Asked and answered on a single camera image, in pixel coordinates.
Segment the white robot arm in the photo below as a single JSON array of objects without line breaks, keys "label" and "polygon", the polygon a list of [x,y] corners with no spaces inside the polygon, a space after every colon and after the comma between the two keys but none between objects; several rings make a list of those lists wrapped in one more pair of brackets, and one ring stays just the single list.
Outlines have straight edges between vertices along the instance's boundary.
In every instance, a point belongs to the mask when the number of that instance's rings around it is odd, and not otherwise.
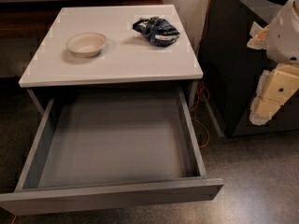
[{"label": "white robot arm", "polygon": [[288,0],[270,22],[266,53],[277,63],[299,64],[299,0]]}]

